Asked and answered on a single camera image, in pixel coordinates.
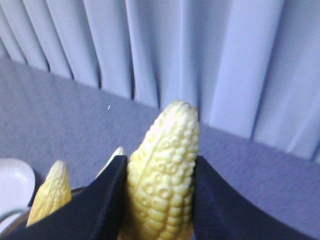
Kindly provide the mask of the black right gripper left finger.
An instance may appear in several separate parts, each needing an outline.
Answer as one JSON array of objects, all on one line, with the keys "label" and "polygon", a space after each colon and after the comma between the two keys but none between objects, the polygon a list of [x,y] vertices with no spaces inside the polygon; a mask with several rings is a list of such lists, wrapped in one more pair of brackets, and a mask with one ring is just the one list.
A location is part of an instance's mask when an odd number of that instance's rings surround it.
[{"label": "black right gripper left finger", "polygon": [[124,217],[127,157],[116,156],[88,187],[49,216],[6,240],[116,240]]}]

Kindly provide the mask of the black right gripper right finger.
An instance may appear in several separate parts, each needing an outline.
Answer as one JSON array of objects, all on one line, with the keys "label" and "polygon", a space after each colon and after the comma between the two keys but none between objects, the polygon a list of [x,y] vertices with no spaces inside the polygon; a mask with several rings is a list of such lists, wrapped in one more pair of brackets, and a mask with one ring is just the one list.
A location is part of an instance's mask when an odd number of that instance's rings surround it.
[{"label": "black right gripper right finger", "polygon": [[319,178],[303,187],[295,169],[250,167],[220,174],[204,157],[195,167],[193,223],[198,240],[317,240]]}]

